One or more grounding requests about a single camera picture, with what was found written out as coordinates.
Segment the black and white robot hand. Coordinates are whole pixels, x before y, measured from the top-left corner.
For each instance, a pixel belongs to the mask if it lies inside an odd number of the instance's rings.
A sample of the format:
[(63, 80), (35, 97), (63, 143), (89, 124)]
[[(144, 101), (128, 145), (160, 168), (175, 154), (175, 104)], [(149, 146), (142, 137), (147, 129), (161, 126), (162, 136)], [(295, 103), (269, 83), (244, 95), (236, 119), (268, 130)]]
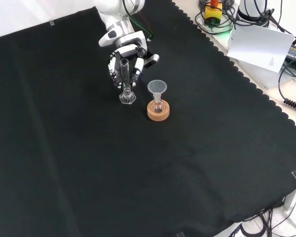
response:
[(114, 85), (121, 88), (123, 78), (121, 75), (120, 60), (126, 58), (128, 60), (136, 58), (133, 72), (130, 73), (130, 84), (136, 86), (145, 64), (145, 56), (147, 54), (147, 44), (144, 33), (142, 31), (130, 32), (124, 31), (121, 26), (111, 28), (99, 40), (99, 46), (104, 47), (115, 44), (117, 49), (109, 56), (109, 73)]

